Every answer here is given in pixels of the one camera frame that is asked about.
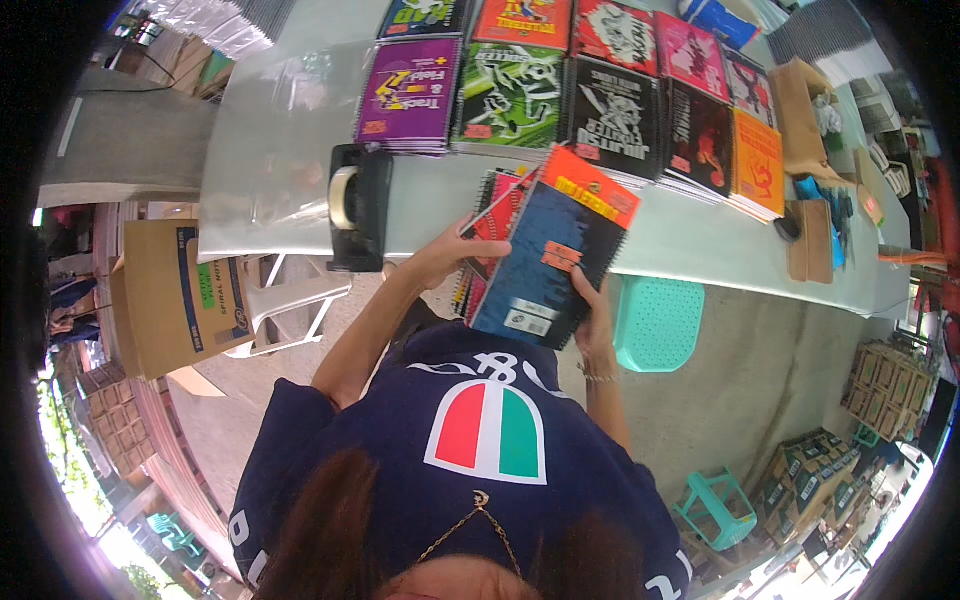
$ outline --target concrete floor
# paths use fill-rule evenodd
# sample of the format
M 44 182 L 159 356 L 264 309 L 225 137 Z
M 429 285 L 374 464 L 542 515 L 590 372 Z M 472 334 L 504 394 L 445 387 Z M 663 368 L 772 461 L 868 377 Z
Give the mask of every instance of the concrete floor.
M 453 279 L 424 298 L 449 315 Z M 307 383 L 329 348 L 380 285 L 361 275 L 325 320 L 318 344 L 247 360 L 225 355 L 197 370 L 228 397 L 195 397 L 171 382 L 171 394 L 197 463 L 225 511 L 256 439 L 273 383 Z M 301 316 L 306 327 L 307 315 Z M 842 437 L 855 421 L 839 406 L 858 341 L 886 337 L 889 322 L 762 294 L 708 287 L 693 356 L 672 373 L 624 372 L 622 390 L 634 457 L 657 477 L 669 504 L 694 470 L 726 465 L 749 491 L 780 441 L 823 425 Z M 559 354 L 560 382 L 583 402 L 579 354 Z

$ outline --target wall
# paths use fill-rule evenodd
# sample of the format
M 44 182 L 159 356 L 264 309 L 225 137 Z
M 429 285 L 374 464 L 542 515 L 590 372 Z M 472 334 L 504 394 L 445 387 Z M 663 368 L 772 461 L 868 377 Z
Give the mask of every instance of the wall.
M 198 197 L 214 105 L 172 89 L 91 91 L 157 87 L 116 71 L 84 72 L 48 150 L 41 206 Z

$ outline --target woman's arm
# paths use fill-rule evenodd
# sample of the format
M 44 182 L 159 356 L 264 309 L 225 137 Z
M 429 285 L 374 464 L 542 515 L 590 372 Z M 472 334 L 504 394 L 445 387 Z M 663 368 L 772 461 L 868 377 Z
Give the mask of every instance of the woman's arm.
M 590 316 L 577 329 L 575 340 L 584 357 L 587 379 L 587 414 L 604 432 L 630 452 L 630 430 L 623 412 L 619 370 L 613 351 L 613 323 L 607 301 L 606 281 L 600 292 L 593 289 L 580 267 L 570 274 L 573 287 L 590 305 Z
M 401 264 L 330 349 L 310 385 L 340 410 L 360 399 L 383 349 L 421 293 L 440 286 L 468 256 L 496 257 L 510 253 L 507 242 L 461 239 L 460 229 L 468 220 L 469 217 L 453 224 Z

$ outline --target table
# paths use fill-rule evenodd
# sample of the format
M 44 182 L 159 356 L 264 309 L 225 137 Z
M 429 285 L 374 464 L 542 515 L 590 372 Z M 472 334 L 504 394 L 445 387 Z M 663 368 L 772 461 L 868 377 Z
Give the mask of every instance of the table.
M 672 11 L 673 3 L 649 5 Z M 330 149 L 351 141 L 364 69 L 386 2 L 354 0 L 349 11 L 341 6 L 300 0 L 276 46 L 237 63 L 207 153 L 201 262 L 246 253 L 332 254 L 326 218 Z M 762 36 L 745 54 L 773 65 Z M 861 143 L 865 134 L 852 96 L 842 100 L 852 122 L 845 141 Z M 421 248 L 472 208 L 487 169 L 516 165 L 487 156 L 397 156 L 387 255 L 409 256 Z M 907 244 L 905 213 L 888 191 L 882 234 L 888 244 Z M 729 206 L 699 203 L 656 186 L 639 196 L 643 203 L 614 273 L 698 281 L 863 316 L 905 315 L 909 270 L 892 271 L 876 260 L 877 229 L 860 208 L 852 219 L 854 264 L 824 285 L 791 280 L 774 228 Z

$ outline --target woman's hair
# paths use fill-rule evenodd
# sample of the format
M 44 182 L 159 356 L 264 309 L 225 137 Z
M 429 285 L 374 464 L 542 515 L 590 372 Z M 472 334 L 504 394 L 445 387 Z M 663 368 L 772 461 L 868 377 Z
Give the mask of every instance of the woman's hair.
M 387 583 L 366 550 L 377 466 L 361 449 L 320 465 L 288 515 L 254 600 L 371 598 Z M 540 549 L 527 582 L 543 600 L 640 599 L 642 551 L 591 512 Z

